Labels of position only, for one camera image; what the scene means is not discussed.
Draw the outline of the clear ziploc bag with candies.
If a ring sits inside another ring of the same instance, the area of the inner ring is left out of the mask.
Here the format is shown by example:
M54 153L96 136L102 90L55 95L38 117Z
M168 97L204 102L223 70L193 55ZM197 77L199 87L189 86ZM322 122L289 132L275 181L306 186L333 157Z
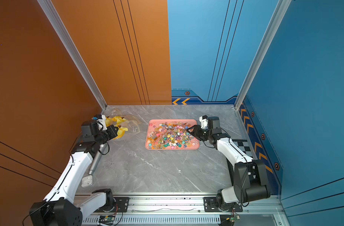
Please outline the clear ziploc bag with candies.
M110 126L113 124L113 121L108 117L106 116L105 118L105 124L106 124L106 127Z

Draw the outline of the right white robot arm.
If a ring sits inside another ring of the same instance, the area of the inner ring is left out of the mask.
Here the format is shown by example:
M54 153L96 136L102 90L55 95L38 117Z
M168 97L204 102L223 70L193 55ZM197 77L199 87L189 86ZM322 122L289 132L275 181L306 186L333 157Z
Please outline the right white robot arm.
M226 157L233 169L232 186L216 194L217 208L229 211L235 204L270 198L271 188L264 162L253 159L238 148L220 126L219 117L204 115L199 120L201 124L193 125L187 132L199 141L208 141L212 148Z

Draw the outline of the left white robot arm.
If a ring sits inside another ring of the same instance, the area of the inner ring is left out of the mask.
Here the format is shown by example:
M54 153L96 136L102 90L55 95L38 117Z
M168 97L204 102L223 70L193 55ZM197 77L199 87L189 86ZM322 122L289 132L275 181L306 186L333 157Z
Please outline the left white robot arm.
M81 140L72 148L57 183L42 202L35 202L30 208L29 217L34 226L80 226L97 209L113 210L115 200L109 188L94 191L80 205L75 205L74 199L85 171L102 154L102 147L117 137L118 131L117 126L106 126L100 120L82 124Z

